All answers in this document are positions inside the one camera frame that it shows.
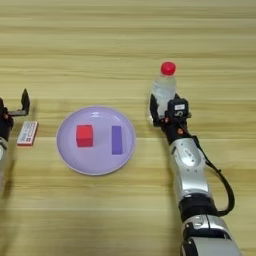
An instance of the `purple block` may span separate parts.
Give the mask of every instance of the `purple block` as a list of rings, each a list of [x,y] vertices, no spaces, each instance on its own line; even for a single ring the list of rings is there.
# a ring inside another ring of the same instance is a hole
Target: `purple block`
[[[112,126],[112,155],[123,154],[121,126]]]

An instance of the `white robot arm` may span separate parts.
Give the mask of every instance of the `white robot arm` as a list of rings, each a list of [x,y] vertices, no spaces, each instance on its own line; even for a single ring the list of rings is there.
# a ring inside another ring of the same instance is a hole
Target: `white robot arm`
[[[228,227],[221,216],[235,204],[234,194],[225,177],[207,158],[197,137],[187,130],[190,117],[188,102],[176,95],[168,103],[165,118],[158,119],[157,102],[151,96],[150,111],[154,125],[162,128],[170,148],[170,163],[174,173],[174,189],[180,210],[183,231],[181,256],[241,256]],[[218,211],[204,175],[205,166],[212,167],[223,182],[229,196],[229,206]]]
[[[0,189],[3,184],[4,164],[8,149],[9,134],[13,127],[13,117],[26,116],[29,114],[30,100],[28,92],[25,89],[21,98],[22,109],[17,111],[8,111],[0,98]]]

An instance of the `red bottle cap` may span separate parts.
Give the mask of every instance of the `red bottle cap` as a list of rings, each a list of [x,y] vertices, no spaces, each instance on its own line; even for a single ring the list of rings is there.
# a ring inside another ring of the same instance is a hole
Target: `red bottle cap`
[[[176,70],[176,65],[173,62],[164,62],[161,66],[161,72],[163,75],[171,76]]]

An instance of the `plate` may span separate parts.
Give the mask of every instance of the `plate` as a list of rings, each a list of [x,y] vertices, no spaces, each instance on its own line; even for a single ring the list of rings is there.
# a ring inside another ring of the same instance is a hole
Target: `plate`
[[[79,148],[76,144],[77,125],[93,126],[93,147]],[[123,154],[112,155],[112,126],[122,128]],[[57,133],[57,148],[61,158],[73,170],[87,175],[114,172],[132,157],[136,134],[132,123],[120,112],[94,106],[69,115]]]

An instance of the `plastic bottle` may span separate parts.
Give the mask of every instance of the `plastic bottle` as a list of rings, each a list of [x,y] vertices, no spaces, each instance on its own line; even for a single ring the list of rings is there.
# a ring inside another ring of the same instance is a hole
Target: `plastic bottle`
[[[155,79],[151,94],[156,98],[158,104],[158,116],[163,118],[167,110],[168,102],[174,99],[176,93],[176,79],[174,76],[176,66],[173,62],[164,62],[161,66],[161,73]],[[148,106],[148,120],[153,123],[150,113],[150,102]]]

